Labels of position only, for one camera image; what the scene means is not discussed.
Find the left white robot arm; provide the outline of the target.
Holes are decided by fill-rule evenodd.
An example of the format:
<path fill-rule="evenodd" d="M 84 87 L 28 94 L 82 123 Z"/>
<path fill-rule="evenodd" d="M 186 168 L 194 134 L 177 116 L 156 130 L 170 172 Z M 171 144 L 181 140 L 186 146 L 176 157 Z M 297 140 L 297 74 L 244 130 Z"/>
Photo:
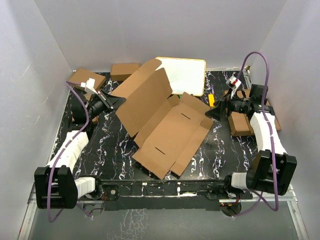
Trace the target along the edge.
<path fill-rule="evenodd" d="M 116 111 L 126 99 L 104 90 L 95 92 L 90 100 L 77 93 L 75 97 L 62 146 L 46 166 L 34 172 L 36 203 L 40 209 L 72 209 L 81 197 L 101 194 L 98 177 L 85 175 L 74 179 L 73 170 L 95 130 L 93 119 L 103 112 Z"/>

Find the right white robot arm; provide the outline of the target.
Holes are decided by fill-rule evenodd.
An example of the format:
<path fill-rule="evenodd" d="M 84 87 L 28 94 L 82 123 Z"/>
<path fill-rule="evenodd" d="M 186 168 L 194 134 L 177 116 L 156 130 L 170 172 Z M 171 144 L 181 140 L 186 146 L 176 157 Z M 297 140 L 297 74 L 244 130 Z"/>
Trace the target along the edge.
<path fill-rule="evenodd" d="M 233 172 L 224 179 L 227 190 L 254 190 L 283 196 L 297 167 L 296 157 L 282 146 L 276 129 L 274 108 L 263 98 L 263 85 L 254 84 L 246 96 L 230 88 L 205 114 L 221 120 L 232 113 L 244 114 L 249 120 L 257 144 L 257 154 L 247 172 Z"/>

